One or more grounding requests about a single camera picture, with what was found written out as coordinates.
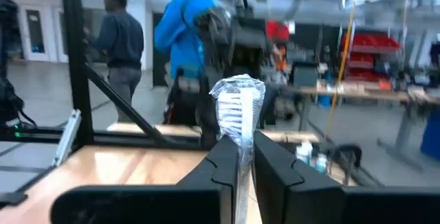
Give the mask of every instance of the gray pants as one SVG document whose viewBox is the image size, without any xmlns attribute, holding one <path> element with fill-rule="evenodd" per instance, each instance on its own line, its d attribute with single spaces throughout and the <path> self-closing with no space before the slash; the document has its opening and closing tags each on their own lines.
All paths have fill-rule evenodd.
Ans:
<svg viewBox="0 0 440 224">
<path fill-rule="evenodd" d="M 142 71 L 140 69 L 130 67 L 110 68 L 109 84 L 110 87 L 131 106 L 131 100 L 133 99 L 133 94 L 135 93 L 141 76 Z M 133 122 L 122 110 L 119 108 L 116 108 L 116 110 L 118 111 L 118 122 Z"/>
</svg>

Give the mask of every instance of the workbench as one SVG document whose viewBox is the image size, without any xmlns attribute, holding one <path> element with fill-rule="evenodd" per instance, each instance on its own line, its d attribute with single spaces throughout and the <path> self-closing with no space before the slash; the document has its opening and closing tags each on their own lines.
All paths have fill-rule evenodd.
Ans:
<svg viewBox="0 0 440 224">
<path fill-rule="evenodd" d="M 371 86 L 373 83 L 370 82 L 360 82 L 358 83 L 358 87 L 354 89 L 344 89 L 343 91 L 338 90 L 329 90 L 325 81 L 319 80 L 316 83 L 316 87 L 287 87 L 286 91 L 299 93 L 304 96 L 301 114 L 300 114 L 300 124 L 298 127 L 299 131 L 306 131 L 307 125 L 309 122 L 309 112 L 310 106 L 312 103 L 312 96 L 333 96 L 335 91 L 338 91 L 338 98 L 357 98 L 357 99 L 366 99 L 366 100 L 386 100 L 386 101 L 395 101 L 395 102 L 404 102 L 406 103 L 405 112 L 401 117 L 399 130 L 397 132 L 397 137 L 395 142 L 392 144 L 383 142 L 381 139 L 377 139 L 377 145 L 383 149 L 395 159 L 402 161 L 407 166 L 410 166 L 412 169 L 421 172 L 423 168 L 411 158 L 407 157 L 404 154 L 404 148 L 408 145 L 408 138 L 411 132 L 411 128 L 413 126 L 413 120 L 410 118 L 414 116 L 415 109 L 417 106 L 414 103 L 411 103 L 410 96 L 407 92 L 393 92 L 393 91 L 368 91 L 367 89 L 378 90 L 378 88 Z M 440 104 L 440 99 L 432 98 L 430 96 L 426 96 L 425 101 L 431 104 Z"/>
<path fill-rule="evenodd" d="M 186 127 L 160 125 L 157 129 L 165 135 L 199 135 Z M 141 132 L 135 124 L 113 124 L 109 130 Z M 285 133 L 271 131 L 266 134 L 282 139 Z M 305 137 L 313 141 L 315 135 L 295 132 L 289 133 L 289 137 L 292 142 L 300 142 Z M 29 198 L 21 205 L 0 210 L 0 223 L 49 224 L 50 208 L 54 200 L 77 186 L 175 184 L 194 169 L 206 154 L 207 152 L 188 150 L 85 146 L 33 185 L 26 192 Z M 342 182 L 344 172 L 338 165 L 334 164 L 331 172 L 332 178 Z M 349 185 L 355 185 L 352 179 Z M 252 182 L 248 203 L 247 222 L 261 223 Z"/>
</svg>

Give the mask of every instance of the shelving unit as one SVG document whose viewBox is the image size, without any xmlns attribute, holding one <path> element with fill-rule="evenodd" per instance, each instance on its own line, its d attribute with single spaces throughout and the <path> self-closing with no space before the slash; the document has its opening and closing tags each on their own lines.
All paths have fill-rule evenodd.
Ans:
<svg viewBox="0 0 440 224">
<path fill-rule="evenodd" d="M 344 47 L 346 36 L 346 34 L 342 35 L 341 48 Z M 383 55 L 397 55 L 401 45 L 386 34 L 374 32 L 356 34 L 354 28 L 349 41 L 344 80 L 367 82 L 386 80 L 384 74 L 375 71 L 377 59 Z"/>
</svg>

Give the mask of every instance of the bottle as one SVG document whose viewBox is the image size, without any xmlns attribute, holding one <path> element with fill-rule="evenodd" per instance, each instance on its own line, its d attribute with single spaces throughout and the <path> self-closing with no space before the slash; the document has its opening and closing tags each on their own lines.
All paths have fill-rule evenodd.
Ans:
<svg viewBox="0 0 440 224">
<path fill-rule="evenodd" d="M 318 155 L 315 163 L 315 169 L 321 174 L 327 174 L 327 156 L 323 154 Z"/>
<path fill-rule="evenodd" d="M 310 141 L 303 142 L 301 146 L 304 146 L 307 150 L 307 164 L 311 165 L 311 154 L 314 151 L 313 146 L 311 145 Z"/>
<path fill-rule="evenodd" d="M 306 163 L 307 165 L 310 164 L 309 151 L 303 145 L 296 148 L 296 158 L 301 160 L 302 162 Z"/>
</svg>

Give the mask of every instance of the green light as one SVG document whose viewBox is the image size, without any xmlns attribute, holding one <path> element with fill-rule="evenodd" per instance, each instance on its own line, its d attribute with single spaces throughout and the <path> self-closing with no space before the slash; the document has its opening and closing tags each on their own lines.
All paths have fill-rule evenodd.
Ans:
<svg viewBox="0 0 440 224">
<path fill-rule="evenodd" d="M 19 126 L 18 125 L 14 125 L 14 128 L 19 129 Z M 21 133 L 20 132 L 16 132 L 14 135 L 15 135 L 15 137 L 21 137 Z"/>
</svg>

